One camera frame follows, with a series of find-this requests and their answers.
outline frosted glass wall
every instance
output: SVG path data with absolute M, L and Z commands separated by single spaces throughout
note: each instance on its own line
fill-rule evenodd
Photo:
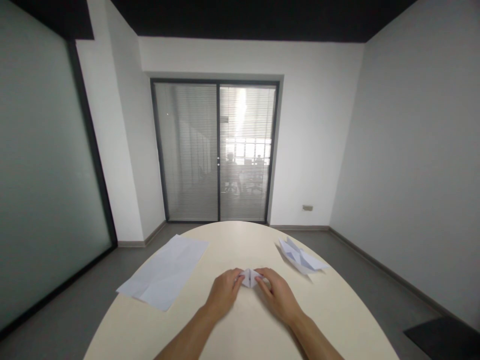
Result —
M 0 1 L 0 329 L 112 244 L 66 42 Z

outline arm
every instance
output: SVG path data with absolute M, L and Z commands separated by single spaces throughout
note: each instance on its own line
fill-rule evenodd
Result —
M 168 343 L 154 360 L 198 359 L 217 322 L 234 304 L 244 276 L 241 269 L 227 270 L 215 279 L 210 295 L 188 324 Z
M 343 357 L 322 334 L 315 322 L 300 308 L 285 279 L 270 268 L 255 271 L 268 279 L 267 284 L 256 277 L 270 310 L 295 334 L 309 360 L 343 360 Z

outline ceiling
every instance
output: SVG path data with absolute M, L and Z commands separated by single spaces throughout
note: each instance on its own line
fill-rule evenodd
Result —
M 67 40 L 94 38 L 87 0 L 11 0 Z
M 365 43 L 415 0 L 112 0 L 139 36 Z

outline hand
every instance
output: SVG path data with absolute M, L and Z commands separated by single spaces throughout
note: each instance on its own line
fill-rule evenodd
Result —
M 304 312 L 295 299 L 289 284 L 271 268 L 257 268 L 255 271 L 263 275 L 270 282 L 271 289 L 268 288 L 267 284 L 260 277 L 257 276 L 255 278 L 265 295 L 267 305 L 280 320 L 286 325 L 291 326 Z
M 242 281 L 245 278 L 243 275 L 239 276 L 242 271 L 239 268 L 227 270 L 213 282 L 210 295 L 208 295 L 204 305 L 206 312 L 212 317 L 213 321 L 219 321 L 232 308 L 237 299 L 240 285 L 242 285 Z

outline sheet of paper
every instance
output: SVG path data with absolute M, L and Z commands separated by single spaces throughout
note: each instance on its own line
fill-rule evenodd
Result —
M 280 249 L 282 254 L 290 261 L 290 263 L 302 274 L 313 274 L 320 269 L 328 268 L 329 266 L 307 254 L 303 249 L 294 244 L 292 239 L 288 236 L 286 242 L 280 240 Z
M 245 278 L 241 283 L 242 285 L 245 285 L 247 288 L 253 288 L 255 285 L 257 285 L 257 280 L 255 280 L 256 277 L 260 277 L 262 279 L 264 278 L 258 272 L 250 268 L 242 271 L 239 276 L 242 276 L 242 275 L 245 276 Z
M 117 292 L 167 311 L 208 245 L 206 241 L 175 235 Z

